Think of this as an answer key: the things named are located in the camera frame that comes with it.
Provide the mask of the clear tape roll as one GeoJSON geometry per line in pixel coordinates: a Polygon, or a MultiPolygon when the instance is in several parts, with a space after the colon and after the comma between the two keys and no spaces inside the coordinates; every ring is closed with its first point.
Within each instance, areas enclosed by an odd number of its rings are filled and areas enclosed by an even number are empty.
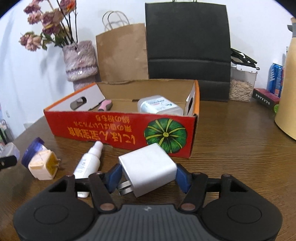
{"type": "Polygon", "coordinates": [[[18,161],[20,158],[20,151],[18,150],[18,148],[16,147],[16,145],[12,142],[7,143],[1,153],[0,153],[0,157],[8,157],[8,156],[15,156],[16,160],[18,161]]]}

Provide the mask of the white spray bottle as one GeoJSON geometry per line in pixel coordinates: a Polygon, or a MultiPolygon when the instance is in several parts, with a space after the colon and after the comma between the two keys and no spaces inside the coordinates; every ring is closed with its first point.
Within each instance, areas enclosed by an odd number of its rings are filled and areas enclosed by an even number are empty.
{"type": "Polygon", "coordinates": [[[103,150],[103,144],[96,141],[93,147],[85,153],[74,170],[75,179],[88,178],[89,175],[97,172],[100,167],[100,157],[103,150]]]}

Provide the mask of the blue round lidded jar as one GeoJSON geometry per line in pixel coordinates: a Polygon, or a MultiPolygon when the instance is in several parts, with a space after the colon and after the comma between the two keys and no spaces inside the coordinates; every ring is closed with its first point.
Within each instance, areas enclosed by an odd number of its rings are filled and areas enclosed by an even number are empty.
{"type": "Polygon", "coordinates": [[[22,160],[21,160],[21,163],[24,167],[28,168],[29,162],[37,154],[37,152],[47,149],[44,146],[44,143],[45,142],[40,137],[35,138],[30,143],[29,147],[26,149],[26,151],[22,157],[22,160]]]}

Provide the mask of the cream yellow plug adapter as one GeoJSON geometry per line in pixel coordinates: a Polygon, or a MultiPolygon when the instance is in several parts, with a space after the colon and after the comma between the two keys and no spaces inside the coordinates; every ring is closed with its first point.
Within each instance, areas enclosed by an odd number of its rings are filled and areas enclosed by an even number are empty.
{"type": "Polygon", "coordinates": [[[31,174],[38,180],[53,180],[60,165],[60,159],[51,150],[37,152],[28,164],[31,174]]]}

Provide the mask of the white usb charger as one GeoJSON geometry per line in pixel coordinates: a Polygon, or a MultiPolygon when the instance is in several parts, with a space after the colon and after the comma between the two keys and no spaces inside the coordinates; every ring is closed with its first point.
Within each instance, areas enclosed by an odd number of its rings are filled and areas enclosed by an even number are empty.
{"type": "Polygon", "coordinates": [[[152,144],[119,156],[126,178],[117,186],[119,195],[143,196],[175,180],[177,165],[159,144],[152,144]]]}

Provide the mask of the pink handled pet brush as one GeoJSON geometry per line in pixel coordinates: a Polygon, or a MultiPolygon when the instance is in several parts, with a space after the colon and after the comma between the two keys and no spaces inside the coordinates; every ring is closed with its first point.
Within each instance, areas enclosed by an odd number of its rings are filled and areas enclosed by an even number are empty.
{"type": "Polygon", "coordinates": [[[109,111],[111,108],[112,108],[112,101],[109,99],[106,99],[100,103],[97,111],[109,111]]]}

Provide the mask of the cotton buds plastic box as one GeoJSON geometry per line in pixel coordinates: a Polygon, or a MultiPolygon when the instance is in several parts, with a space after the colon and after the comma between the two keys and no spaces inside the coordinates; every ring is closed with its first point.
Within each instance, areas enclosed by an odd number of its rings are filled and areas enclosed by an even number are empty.
{"type": "Polygon", "coordinates": [[[139,113],[183,116],[183,109],[161,95],[145,97],[137,102],[139,113]]]}

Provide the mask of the red cardboard pumpkin box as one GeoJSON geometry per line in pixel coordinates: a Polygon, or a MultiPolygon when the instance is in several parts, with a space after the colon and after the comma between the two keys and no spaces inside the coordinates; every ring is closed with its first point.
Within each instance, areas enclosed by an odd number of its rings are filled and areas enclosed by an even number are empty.
{"type": "Polygon", "coordinates": [[[130,151],[157,143],[170,156],[189,158],[199,107],[198,81],[151,79],[90,84],[45,108],[44,115],[58,137],[101,141],[130,151]],[[137,102],[155,95],[180,106],[183,116],[139,113],[137,102]],[[106,99],[112,101],[112,108],[97,111],[106,99]]]}

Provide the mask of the yellow thermos jug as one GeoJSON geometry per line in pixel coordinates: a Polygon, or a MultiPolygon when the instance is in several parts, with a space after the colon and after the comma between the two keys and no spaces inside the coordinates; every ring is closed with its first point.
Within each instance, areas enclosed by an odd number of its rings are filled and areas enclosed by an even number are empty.
{"type": "Polygon", "coordinates": [[[285,70],[281,98],[275,115],[276,125],[295,140],[295,17],[291,18],[292,39],[285,60],[285,70]]]}

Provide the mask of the dark red box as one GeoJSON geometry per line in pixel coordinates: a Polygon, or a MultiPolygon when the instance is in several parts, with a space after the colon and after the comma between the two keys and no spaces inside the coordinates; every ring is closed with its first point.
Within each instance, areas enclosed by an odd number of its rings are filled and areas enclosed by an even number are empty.
{"type": "Polygon", "coordinates": [[[279,104],[280,98],[264,88],[255,88],[252,97],[261,104],[272,107],[279,104]]]}

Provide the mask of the clear container with seeds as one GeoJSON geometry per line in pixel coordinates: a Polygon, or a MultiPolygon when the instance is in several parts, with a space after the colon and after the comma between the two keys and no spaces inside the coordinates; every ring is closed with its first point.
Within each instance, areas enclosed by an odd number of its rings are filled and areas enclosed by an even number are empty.
{"type": "Polygon", "coordinates": [[[230,100],[250,102],[260,70],[256,65],[255,60],[231,48],[230,100]]]}

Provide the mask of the blue drink can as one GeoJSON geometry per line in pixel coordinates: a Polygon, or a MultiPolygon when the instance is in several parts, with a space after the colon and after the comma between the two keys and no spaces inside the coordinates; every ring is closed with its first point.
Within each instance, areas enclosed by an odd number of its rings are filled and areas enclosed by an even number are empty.
{"type": "Polygon", "coordinates": [[[267,90],[280,98],[283,81],[283,66],[273,63],[269,69],[267,90]]]}

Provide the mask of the pink textured ceramic vase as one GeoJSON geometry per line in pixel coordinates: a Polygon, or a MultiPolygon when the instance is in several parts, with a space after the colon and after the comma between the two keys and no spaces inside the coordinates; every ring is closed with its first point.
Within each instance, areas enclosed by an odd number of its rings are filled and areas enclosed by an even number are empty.
{"type": "Polygon", "coordinates": [[[81,41],[63,47],[67,80],[77,91],[96,82],[98,65],[92,41],[81,41]]]}

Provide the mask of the brown paper bag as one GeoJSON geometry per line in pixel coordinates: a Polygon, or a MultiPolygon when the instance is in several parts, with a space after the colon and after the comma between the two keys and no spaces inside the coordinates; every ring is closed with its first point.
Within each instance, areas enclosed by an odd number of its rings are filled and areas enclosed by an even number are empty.
{"type": "Polygon", "coordinates": [[[131,24],[121,11],[107,11],[104,18],[105,32],[96,36],[101,81],[116,84],[148,80],[145,24],[131,24]]]}

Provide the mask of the black paper bag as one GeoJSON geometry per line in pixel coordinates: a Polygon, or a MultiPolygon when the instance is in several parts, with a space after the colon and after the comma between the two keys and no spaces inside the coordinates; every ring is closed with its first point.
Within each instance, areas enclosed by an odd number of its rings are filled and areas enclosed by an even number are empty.
{"type": "Polygon", "coordinates": [[[222,4],[145,4],[147,61],[151,79],[197,80],[200,99],[228,101],[230,31],[222,4]]]}

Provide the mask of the dried pink rose bouquet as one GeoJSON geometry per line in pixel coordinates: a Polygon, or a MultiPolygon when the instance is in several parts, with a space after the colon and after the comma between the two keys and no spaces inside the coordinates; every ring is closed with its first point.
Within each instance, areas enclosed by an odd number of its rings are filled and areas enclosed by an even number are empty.
{"type": "Polygon", "coordinates": [[[23,10],[27,15],[28,24],[41,24],[42,30],[39,34],[33,31],[22,34],[18,41],[20,45],[28,51],[35,52],[38,49],[48,49],[49,44],[60,48],[78,44],[77,1],[57,1],[57,8],[47,1],[49,11],[42,11],[41,3],[42,1],[31,1],[23,10]]]}

